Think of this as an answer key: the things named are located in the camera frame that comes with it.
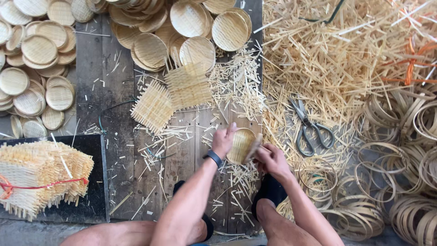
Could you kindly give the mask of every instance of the hand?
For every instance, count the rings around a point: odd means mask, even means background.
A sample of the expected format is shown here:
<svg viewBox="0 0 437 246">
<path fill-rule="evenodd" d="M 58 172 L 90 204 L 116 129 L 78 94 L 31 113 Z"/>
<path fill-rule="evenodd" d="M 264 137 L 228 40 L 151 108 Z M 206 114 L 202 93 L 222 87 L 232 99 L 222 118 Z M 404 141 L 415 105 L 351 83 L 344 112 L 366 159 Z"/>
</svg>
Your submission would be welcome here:
<svg viewBox="0 0 437 246">
<path fill-rule="evenodd" d="M 258 172 L 267 172 L 280 183 L 293 176 L 284 153 L 272 144 L 258 148 L 255 158 L 258 160 Z"/>
<path fill-rule="evenodd" d="M 217 130 L 212 141 L 212 151 L 221 159 L 231 150 L 234 140 L 234 132 L 237 130 L 237 123 L 233 122 L 228 129 Z"/>
</svg>

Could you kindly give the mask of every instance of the wooden floor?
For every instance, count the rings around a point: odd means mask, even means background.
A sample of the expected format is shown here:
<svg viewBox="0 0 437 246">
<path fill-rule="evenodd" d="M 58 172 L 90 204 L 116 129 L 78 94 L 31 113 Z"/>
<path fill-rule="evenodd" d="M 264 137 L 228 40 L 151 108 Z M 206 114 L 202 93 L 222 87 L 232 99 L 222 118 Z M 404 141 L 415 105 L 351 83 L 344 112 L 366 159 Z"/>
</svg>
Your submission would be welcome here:
<svg viewBox="0 0 437 246">
<path fill-rule="evenodd" d="M 247 1 L 245 11 L 249 13 L 253 22 L 253 30 L 262 26 L 262 1 L 254 0 Z M 95 34 L 112 35 L 109 24 L 108 15 L 98 15 L 95 21 L 91 20 L 88 24 L 77 23 L 76 30 L 78 32 L 89 32 L 96 29 Z M 251 39 L 262 43 L 262 32 L 252 34 Z M 138 96 L 136 82 L 139 72 L 143 70 L 136 65 L 130 55 L 130 50 L 121 46 L 115 37 L 102 37 L 97 35 L 77 34 L 77 59 L 76 59 L 76 74 L 77 74 L 77 119 L 79 120 L 78 132 L 82 132 L 89 128 L 92 124 L 98 124 L 98 115 L 103 109 L 110 108 L 121 102 L 132 99 L 132 96 Z M 119 67 L 112 73 L 116 61 L 114 56 L 116 52 L 121 51 L 119 58 Z M 221 58 L 219 62 L 226 62 L 229 58 Z M 154 186 L 156 189 L 151 195 L 151 202 L 140 210 L 140 213 L 134 220 L 158 220 L 166 207 L 166 200 L 162 192 L 157 172 L 161 165 L 165 168 L 163 172 L 163 189 L 165 196 L 171 196 L 173 186 L 177 178 L 179 180 L 187 180 L 198 167 L 202 165 L 202 156 L 209 149 L 201 142 L 203 130 L 200 127 L 195 129 L 194 138 L 183 142 L 180 145 L 174 145 L 164 154 L 172 155 L 160 162 L 156 162 L 152 166 L 152 171 L 146 170 L 142 179 L 139 182 L 138 178 L 146 167 L 143 157 L 138 153 L 138 149 L 144 148 L 147 144 L 153 143 L 152 137 L 147 135 L 143 130 L 134 131 L 136 122 L 130 117 L 130 109 L 132 103 L 124 104 L 114 109 L 106 110 L 102 114 L 102 125 L 107 131 L 105 138 L 109 140 L 108 149 L 106 150 L 106 160 L 108 167 L 108 186 L 109 199 L 111 209 L 123 200 L 130 192 L 133 194 L 115 211 L 111 216 L 114 219 L 127 220 L 132 218 L 134 213 L 140 207 L 142 198 L 146 197 Z M 213 118 L 213 113 L 220 113 L 216 109 L 206 109 L 195 112 L 177 112 L 174 114 L 169 124 L 172 126 L 186 126 L 195 124 L 195 126 L 208 127 Z M 231 123 L 237 122 L 238 127 L 247 127 L 255 133 L 261 132 L 261 126 L 257 122 L 250 122 L 247 119 L 237 118 L 232 111 L 225 111 L 225 116 Z M 219 123 L 221 128 L 226 128 L 226 121 L 222 118 Z M 169 139 L 167 145 L 172 144 L 176 138 Z M 209 204 L 206 214 L 211 215 L 212 199 L 217 198 L 230 185 L 228 176 L 225 174 L 217 174 L 214 178 Z M 212 218 L 215 230 L 227 233 L 248 233 L 252 234 L 259 229 L 259 225 L 251 224 L 246 221 L 243 223 L 234 215 L 239 213 L 240 208 L 230 203 L 231 196 L 229 189 L 219 200 L 224 203 L 223 207 L 217 209 Z M 250 201 L 247 197 L 239 200 L 241 205 L 249 207 Z M 147 211 L 153 212 L 152 215 L 147 214 Z"/>
</svg>

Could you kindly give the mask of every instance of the scissors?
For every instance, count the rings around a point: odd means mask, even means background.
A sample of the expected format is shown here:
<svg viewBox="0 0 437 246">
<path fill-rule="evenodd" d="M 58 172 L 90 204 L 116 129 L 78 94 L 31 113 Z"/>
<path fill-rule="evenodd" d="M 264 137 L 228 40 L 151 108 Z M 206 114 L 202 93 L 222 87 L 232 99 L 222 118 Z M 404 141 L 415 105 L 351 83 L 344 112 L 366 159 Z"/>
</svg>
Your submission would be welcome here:
<svg viewBox="0 0 437 246">
<path fill-rule="evenodd" d="M 317 135 L 319 136 L 320 143 L 322 144 L 322 146 L 323 146 L 324 148 L 327 148 L 327 149 L 332 148 L 332 146 L 334 146 L 334 143 L 335 143 L 334 132 L 332 132 L 331 129 L 329 129 L 328 127 L 326 127 L 326 126 L 324 126 L 324 125 L 322 125 L 322 124 L 319 124 L 319 123 L 312 123 L 311 121 L 309 121 L 309 119 L 308 119 L 308 115 L 307 115 L 307 113 L 306 113 L 306 110 L 305 110 L 305 107 L 304 107 L 304 104 L 303 104 L 302 100 L 298 100 L 298 103 L 299 103 L 299 105 L 298 105 L 298 104 L 296 104 L 296 102 L 293 100 L 293 98 L 291 98 L 291 95 L 290 95 L 290 101 L 291 101 L 291 104 L 293 105 L 293 107 L 294 107 L 296 113 L 298 114 L 299 118 L 301 118 L 301 120 L 302 120 L 302 122 L 303 122 L 303 124 L 304 124 L 303 127 L 302 127 L 302 129 L 299 131 L 299 133 L 298 133 L 298 138 L 297 138 L 297 140 L 296 140 L 296 145 L 298 146 L 298 150 L 299 150 L 299 152 L 300 152 L 302 155 L 307 156 L 307 157 L 313 156 L 314 153 L 315 153 L 314 146 L 313 146 L 313 144 L 309 141 L 309 137 L 308 137 L 308 135 L 306 134 L 306 129 L 307 129 L 307 127 L 312 127 L 313 129 L 316 130 Z M 325 138 L 324 138 L 324 137 L 322 136 L 322 134 L 320 133 L 320 129 L 324 129 L 324 130 L 326 130 L 326 131 L 328 132 L 328 134 L 330 135 L 330 137 L 331 137 L 331 142 L 329 142 L 328 145 L 325 144 Z M 300 146 L 300 140 L 301 140 L 301 138 L 302 138 L 302 135 L 303 135 L 303 137 L 304 137 L 304 139 L 305 139 L 305 142 L 307 143 L 309 149 L 311 150 L 310 153 L 305 153 L 305 152 L 302 150 L 301 146 Z"/>
</svg>

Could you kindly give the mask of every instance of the scissor handle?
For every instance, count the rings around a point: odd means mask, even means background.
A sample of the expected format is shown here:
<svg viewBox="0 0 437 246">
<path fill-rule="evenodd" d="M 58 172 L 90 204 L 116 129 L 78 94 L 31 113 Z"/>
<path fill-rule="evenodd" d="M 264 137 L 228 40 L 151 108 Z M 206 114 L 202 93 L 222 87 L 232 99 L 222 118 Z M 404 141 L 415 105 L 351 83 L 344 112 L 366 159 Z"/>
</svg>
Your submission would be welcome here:
<svg viewBox="0 0 437 246">
<path fill-rule="evenodd" d="M 332 148 L 332 146 L 334 146 L 335 136 L 334 136 L 334 132 L 332 132 L 331 129 L 329 129 L 328 127 L 321 125 L 319 123 L 313 123 L 313 124 L 311 124 L 311 127 L 316 130 L 317 135 L 319 136 L 319 139 L 320 139 L 320 143 L 322 144 L 323 147 L 330 149 L 330 148 Z M 320 132 L 319 128 L 326 130 L 328 132 L 328 134 L 331 136 L 331 141 L 328 143 L 328 145 L 325 144 L 325 138 L 322 136 L 322 133 Z"/>
<path fill-rule="evenodd" d="M 298 138 L 296 139 L 296 145 L 297 145 L 298 151 L 299 151 L 299 153 L 301 153 L 301 155 L 306 156 L 306 157 L 311 157 L 314 155 L 315 150 L 314 150 L 314 146 L 309 141 L 308 135 L 306 134 L 306 128 L 307 128 L 306 125 L 303 125 L 302 130 L 299 131 Z M 302 150 L 302 147 L 300 146 L 300 140 L 302 138 L 302 135 L 303 135 L 303 138 L 305 139 L 305 142 L 306 142 L 308 148 L 310 149 L 309 153 L 305 153 Z"/>
<path fill-rule="evenodd" d="M 326 126 L 324 126 L 324 125 L 318 124 L 318 123 L 315 123 L 315 124 L 314 124 L 314 123 L 311 123 L 310 127 L 314 128 L 314 129 L 316 130 L 317 136 L 319 136 L 319 139 L 320 139 L 320 143 L 322 144 L 322 146 L 323 146 L 324 148 L 329 149 L 329 148 L 332 148 L 332 146 L 334 146 L 334 143 L 335 143 L 335 136 L 334 136 L 334 132 L 332 132 L 331 129 L 329 129 L 328 127 L 326 127 Z M 326 131 L 328 132 L 328 134 L 331 136 L 331 141 L 329 142 L 328 145 L 325 144 L 325 138 L 322 136 L 322 133 L 320 132 L 320 128 L 326 130 Z M 311 157 L 311 156 L 314 155 L 315 150 L 314 150 L 314 146 L 313 146 L 313 144 L 312 144 L 312 143 L 310 142 L 310 140 L 309 140 L 308 135 L 306 134 L 306 129 L 307 129 L 307 126 L 304 125 L 304 126 L 302 127 L 302 130 L 299 131 L 299 133 L 298 133 L 298 137 L 297 137 L 297 139 L 296 139 L 296 145 L 297 145 L 297 147 L 298 147 L 298 151 L 299 151 L 299 153 L 301 153 L 303 156 Z M 302 135 L 303 135 L 303 138 L 305 139 L 305 142 L 306 142 L 307 145 L 308 145 L 308 148 L 310 149 L 310 152 L 309 152 L 309 153 L 305 153 L 305 152 L 302 150 L 301 146 L 300 146 L 300 140 L 301 140 L 301 138 L 302 138 Z"/>
</svg>

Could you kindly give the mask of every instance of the leg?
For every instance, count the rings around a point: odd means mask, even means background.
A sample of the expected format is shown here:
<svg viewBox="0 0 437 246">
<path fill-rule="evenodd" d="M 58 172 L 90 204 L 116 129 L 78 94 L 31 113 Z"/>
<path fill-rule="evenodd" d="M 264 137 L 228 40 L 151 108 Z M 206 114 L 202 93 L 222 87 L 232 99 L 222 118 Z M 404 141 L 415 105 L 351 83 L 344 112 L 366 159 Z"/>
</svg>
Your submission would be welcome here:
<svg viewBox="0 0 437 246">
<path fill-rule="evenodd" d="M 66 238 L 61 246 L 147 246 L 152 240 L 156 222 L 126 221 L 88 227 Z M 200 220 L 192 229 L 190 244 L 202 242 L 207 235 L 206 224 Z"/>
<path fill-rule="evenodd" d="M 268 246 L 321 246 L 309 233 L 276 212 L 269 199 L 257 203 L 258 220 L 268 239 Z"/>
</svg>

